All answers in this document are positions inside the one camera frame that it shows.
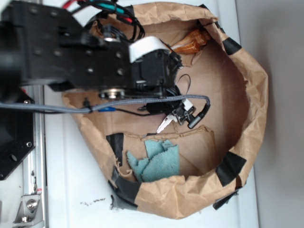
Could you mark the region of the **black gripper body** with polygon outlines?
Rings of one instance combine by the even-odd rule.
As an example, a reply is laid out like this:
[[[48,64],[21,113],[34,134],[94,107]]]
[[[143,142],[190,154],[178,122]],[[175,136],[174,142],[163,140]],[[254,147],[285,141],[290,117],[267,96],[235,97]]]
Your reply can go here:
[[[175,52],[158,49],[131,63],[132,88],[130,98],[164,99],[172,96],[175,78],[182,66],[181,57]]]

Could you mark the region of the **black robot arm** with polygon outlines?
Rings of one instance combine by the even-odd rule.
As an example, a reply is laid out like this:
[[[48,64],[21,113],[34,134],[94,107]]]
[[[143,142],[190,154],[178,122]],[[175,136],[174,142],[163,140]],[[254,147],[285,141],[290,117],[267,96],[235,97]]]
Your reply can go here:
[[[0,22],[0,109],[43,114],[88,114],[117,105],[146,103],[151,114],[188,122],[188,95],[175,84],[181,58],[157,37],[134,41],[112,25],[98,38],[60,8],[11,1]],[[47,85],[56,92],[94,91],[106,100],[81,108],[23,103],[22,86]]]

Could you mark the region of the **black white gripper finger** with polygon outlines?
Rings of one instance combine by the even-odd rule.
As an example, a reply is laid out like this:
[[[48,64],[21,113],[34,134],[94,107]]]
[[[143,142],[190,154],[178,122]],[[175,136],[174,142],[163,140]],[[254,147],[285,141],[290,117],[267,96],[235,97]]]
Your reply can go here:
[[[174,121],[178,122],[180,125],[183,125],[184,122],[190,123],[193,119],[193,113],[196,111],[196,108],[189,101],[189,99],[181,100],[169,113],[169,117]]]

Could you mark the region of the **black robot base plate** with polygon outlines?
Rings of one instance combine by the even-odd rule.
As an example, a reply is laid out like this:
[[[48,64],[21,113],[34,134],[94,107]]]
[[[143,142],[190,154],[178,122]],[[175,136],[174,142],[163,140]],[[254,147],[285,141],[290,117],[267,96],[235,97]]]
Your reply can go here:
[[[0,179],[7,179],[34,148],[34,114],[1,109]]]

